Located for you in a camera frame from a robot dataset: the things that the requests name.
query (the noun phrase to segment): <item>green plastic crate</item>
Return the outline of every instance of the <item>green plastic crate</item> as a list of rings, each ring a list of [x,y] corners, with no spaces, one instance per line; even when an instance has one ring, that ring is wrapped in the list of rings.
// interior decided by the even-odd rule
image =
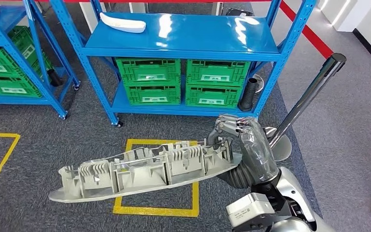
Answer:
[[[50,63],[48,59],[45,59],[46,63],[46,70],[52,69],[53,65]],[[32,68],[39,74],[42,74],[39,66],[39,61],[36,59],[33,63],[31,63]],[[5,77],[17,77],[25,75],[23,70],[16,64],[16,62],[8,55],[8,53],[3,49],[0,48],[0,76]]]
[[[185,103],[188,106],[235,108],[242,87],[187,85]]]
[[[28,27],[16,26],[8,35],[12,38],[14,44],[18,47],[29,62],[33,65],[38,60],[35,47],[33,46],[32,38]],[[53,69],[53,64],[49,61],[48,57],[43,54],[43,58],[46,64],[46,69]],[[0,48],[0,76],[19,76],[23,74],[18,64],[12,59],[12,57]]]
[[[250,67],[244,61],[187,61],[187,84],[210,86],[243,86]]]
[[[16,26],[8,33],[8,36],[29,63],[34,63],[38,59],[28,27]]]
[[[179,59],[115,58],[115,60],[125,85],[180,85]]]
[[[0,95],[40,98],[42,94],[24,77],[0,77]]]
[[[180,86],[129,86],[125,88],[131,105],[180,104]]]

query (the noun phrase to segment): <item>blue metal shelf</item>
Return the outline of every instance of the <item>blue metal shelf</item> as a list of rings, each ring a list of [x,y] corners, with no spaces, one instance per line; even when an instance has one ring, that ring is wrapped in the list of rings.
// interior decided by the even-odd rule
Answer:
[[[80,85],[80,81],[76,78],[76,75],[74,74],[70,64],[66,60],[65,55],[62,53],[59,44],[50,31],[49,26],[43,19],[43,16],[41,15],[35,2],[23,0],[23,3],[24,6],[0,6],[0,47],[3,47],[5,51],[14,59],[14,61],[28,76],[31,82],[42,93],[42,97],[25,98],[17,96],[0,96],[0,104],[51,105],[59,113],[59,117],[65,119],[67,111],[63,108],[61,102],[66,96],[71,83],[73,83],[73,85],[78,88]],[[40,77],[37,76],[36,72],[32,69],[30,64],[23,57],[22,53],[17,49],[15,44],[7,35],[7,33],[26,15],[28,17],[30,32],[33,38],[39,65],[42,71],[43,82]],[[56,68],[56,72],[60,77],[64,76],[64,74],[67,74],[67,76],[69,77],[64,84],[58,98],[55,96],[56,88],[51,86],[48,81],[49,79],[44,65],[42,49],[40,46],[35,21],[40,24],[43,34],[48,39],[50,45],[52,46],[54,52],[60,60],[60,63],[63,66],[61,68]]]
[[[286,38],[279,45],[275,44],[271,29],[282,0],[271,1],[265,18],[106,13],[111,17],[144,21],[146,29],[142,33],[127,33],[110,28],[100,21],[87,43],[85,40],[82,41],[81,34],[73,24],[66,4],[62,0],[50,0],[50,2],[107,116],[112,125],[117,125],[118,118],[115,113],[199,116],[230,113],[258,118],[306,25],[316,0],[302,0]],[[90,2],[99,20],[99,14],[102,12],[99,0],[90,0]],[[89,56],[253,61],[248,76],[258,71],[265,62],[273,61],[274,63],[254,109],[251,112],[241,112],[238,109],[187,107],[184,103],[178,106],[131,106],[122,88],[122,83],[119,84],[114,101],[110,103],[90,63]]]
[[[114,101],[112,110],[119,113],[135,114],[159,114],[159,115],[189,115],[189,116],[218,116],[220,114],[233,114],[238,116],[251,116],[251,112],[243,112],[239,109],[210,108],[210,107],[192,107],[185,104],[184,95],[181,97],[180,105],[130,105],[123,83],[120,83]]]
[[[0,28],[8,33],[25,16],[23,6],[0,6]]]
[[[87,56],[110,57],[119,54],[121,57],[258,61],[276,61],[280,56],[266,18],[106,14],[110,17],[144,21],[146,29],[140,34],[127,33],[100,21],[82,50]]]

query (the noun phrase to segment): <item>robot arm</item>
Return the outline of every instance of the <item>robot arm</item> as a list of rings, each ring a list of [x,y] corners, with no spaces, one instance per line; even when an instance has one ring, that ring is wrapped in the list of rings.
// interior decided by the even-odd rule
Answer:
[[[234,188],[251,187],[252,191],[227,206],[234,231],[269,227],[274,232],[287,223],[295,224],[298,232],[316,231],[312,230],[316,228],[315,213],[295,176],[287,168],[276,166],[261,126],[253,118],[223,115],[216,120],[207,144],[215,145],[223,132],[240,139],[243,159],[238,167],[218,177]]]
[[[217,119],[207,144],[215,146],[219,134],[226,131],[240,138],[243,154],[236,168],[219,177],[234,188],[251,187],[250,194],[227,206],[233,231],[267,228],[267,232],[334,232],[312,210],[296,177],[287,168],[276,166],[271,148],[345,62],[346,57],[338,53],[327,59],[269,140],[253,118],[225,115]]]

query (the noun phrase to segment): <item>white foam object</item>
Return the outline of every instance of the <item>white foam object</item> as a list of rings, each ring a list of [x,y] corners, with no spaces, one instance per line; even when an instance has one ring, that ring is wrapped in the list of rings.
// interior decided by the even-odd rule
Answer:
[[[142,33],[146,28],[146,23],[140,20],[113,18],[104,13],[100,13],[100,19],[109,27],[125,32]]]
[[[84,162],[77,170],[65,166],[59,170],[63,187],[51,192],[49,199],[91,202],[205,180],[235,168],[241,161],[241,154],[233,154],[228,141],[220,142],[216,150],[206,146],[205,141],[196,145],[182,141],[152,149],[140,147]]]

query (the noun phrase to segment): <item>black metal pole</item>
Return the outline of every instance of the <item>black metal pole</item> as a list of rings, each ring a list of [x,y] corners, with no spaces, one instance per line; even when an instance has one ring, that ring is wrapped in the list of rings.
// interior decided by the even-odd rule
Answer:
[[[328,80],[333,77],[345,64],[346,57],[340,53],[332,54],[324,63],[318,75],[308,86],[305,93],[292,108],[291,112],[285,117],[284,121],[278,127],[274,135],[268,140],[270,147],[273,148],[286,130],[297,120],[302,112],[308,107],[312,100],[318,95]]]

